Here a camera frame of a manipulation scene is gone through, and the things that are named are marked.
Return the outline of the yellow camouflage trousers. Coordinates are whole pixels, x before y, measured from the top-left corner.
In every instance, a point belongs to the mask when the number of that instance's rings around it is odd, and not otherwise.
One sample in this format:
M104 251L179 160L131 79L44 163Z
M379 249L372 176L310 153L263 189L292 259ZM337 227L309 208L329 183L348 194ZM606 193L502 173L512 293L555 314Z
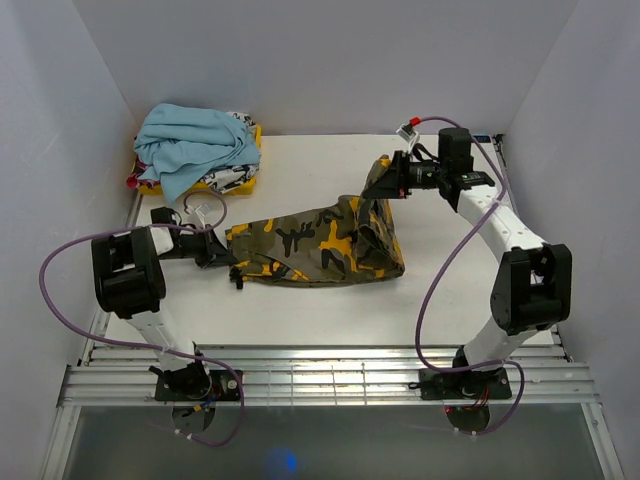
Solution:
M401 277L405 263L390 202L341 195L335 204L234 225L229 278L278 286L332 287Z

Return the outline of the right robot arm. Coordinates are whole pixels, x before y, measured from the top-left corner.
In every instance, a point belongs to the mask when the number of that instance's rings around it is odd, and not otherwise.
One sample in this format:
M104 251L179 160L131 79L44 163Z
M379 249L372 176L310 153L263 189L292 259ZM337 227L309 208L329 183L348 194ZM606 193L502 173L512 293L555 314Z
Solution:
M370 199L403 199L414 190L435 190L469 224L498 262L490 295L491 317L456 352L450 367L427 365L410 389L424 400L508 399L506 368L528 339L566 320L571 306L572 254L533 233L504 203L497 174L474 166L477 140L454 126L438 133L438 152L418 141L414 118L398 134L408 147L394 153L381 178L366 187Z

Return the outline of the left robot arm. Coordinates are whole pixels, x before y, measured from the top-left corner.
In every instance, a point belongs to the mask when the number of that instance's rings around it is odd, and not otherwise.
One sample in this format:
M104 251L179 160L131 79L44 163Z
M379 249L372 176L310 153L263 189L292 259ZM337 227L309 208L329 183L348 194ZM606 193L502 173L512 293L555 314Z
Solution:
M191 259L202 268L232 266L237 259L209 230L202 218L180 228L178 212L168 207L151 211L156 225L91 241L95 293L100 307L126 321L148 344L157 345L157 401L236 401L240 373L212 370L197 344L179 330L162 305L166 283L163 260Z

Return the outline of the yellow tray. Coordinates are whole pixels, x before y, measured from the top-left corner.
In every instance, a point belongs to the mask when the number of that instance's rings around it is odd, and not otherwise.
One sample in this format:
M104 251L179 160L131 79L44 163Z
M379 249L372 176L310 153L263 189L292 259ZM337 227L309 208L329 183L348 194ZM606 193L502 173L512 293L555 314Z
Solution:
M137 190L141 195L163 195L162 186L158 181L140 179L146 169L147 166L136 159L126 179L126 185L132 190ZM186 190L185 194L211 190L222 195L250 195L256 186L258 171L258 166L212 170Z

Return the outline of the black white printed garment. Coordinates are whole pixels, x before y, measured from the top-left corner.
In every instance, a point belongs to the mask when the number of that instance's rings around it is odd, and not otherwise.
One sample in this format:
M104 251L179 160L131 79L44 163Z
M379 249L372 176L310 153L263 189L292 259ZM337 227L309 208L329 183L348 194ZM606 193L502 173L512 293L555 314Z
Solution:
M262 129L247 113L228 111L228 115L243 122L251 132L258 150L261 150ZM250 195L257 184L257 165L241 165L213 169L197 183L198 187L208 188L222 195Z

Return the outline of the pink patterned garment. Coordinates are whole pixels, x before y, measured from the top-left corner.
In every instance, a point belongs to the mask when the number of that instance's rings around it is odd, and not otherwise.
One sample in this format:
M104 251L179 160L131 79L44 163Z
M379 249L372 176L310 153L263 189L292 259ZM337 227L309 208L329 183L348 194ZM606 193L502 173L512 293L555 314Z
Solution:
M140 179L143 173L143 170L133 169L126 178L126 186L130 189L138 189L140 186L144 185L144 181Z

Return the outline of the light blue cloth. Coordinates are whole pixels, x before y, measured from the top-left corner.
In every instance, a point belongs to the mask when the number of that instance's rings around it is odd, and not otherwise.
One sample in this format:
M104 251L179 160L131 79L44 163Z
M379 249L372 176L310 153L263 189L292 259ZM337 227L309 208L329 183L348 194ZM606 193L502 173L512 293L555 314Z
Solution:
M140 179L158 181L168 202L213 169L259 167L261 160L251 132L227 112L168 103L146 116L133 150L147 166Z

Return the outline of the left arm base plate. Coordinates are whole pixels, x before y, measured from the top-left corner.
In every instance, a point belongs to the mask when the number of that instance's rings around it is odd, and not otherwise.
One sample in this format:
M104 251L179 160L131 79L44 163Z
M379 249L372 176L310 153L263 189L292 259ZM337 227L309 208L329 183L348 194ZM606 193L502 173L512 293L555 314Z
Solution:
M152 398L160 402L197 402L202 403L213 398L219 402L235 402L240 400L239 383L226 370L210 370L211 386L205 393L186 395L172 391L168 384L158 379Z

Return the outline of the aluminium table edge rail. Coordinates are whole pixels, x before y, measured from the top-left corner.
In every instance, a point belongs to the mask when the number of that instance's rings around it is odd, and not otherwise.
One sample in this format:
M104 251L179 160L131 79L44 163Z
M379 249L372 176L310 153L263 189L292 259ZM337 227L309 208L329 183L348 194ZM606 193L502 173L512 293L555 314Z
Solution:
M249 407L405 406L421 402L409 383L422 363L411 348L213 348L208 355L243 373ZM157 378L146 350L97 347L68 368L59 402L74 406L143 406ZM599 393L584 363L558 345L533 345L515 357L525 371L525 404L589 404Z

